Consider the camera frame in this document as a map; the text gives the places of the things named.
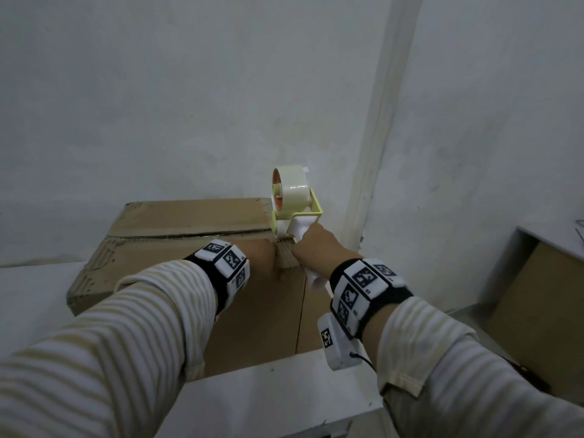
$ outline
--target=packing tape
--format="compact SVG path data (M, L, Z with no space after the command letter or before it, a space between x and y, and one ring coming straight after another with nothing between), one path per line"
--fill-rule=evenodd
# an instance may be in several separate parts
M272 196L276 211L290 215L312 204L306 172L300 165L278 166L272 174Z

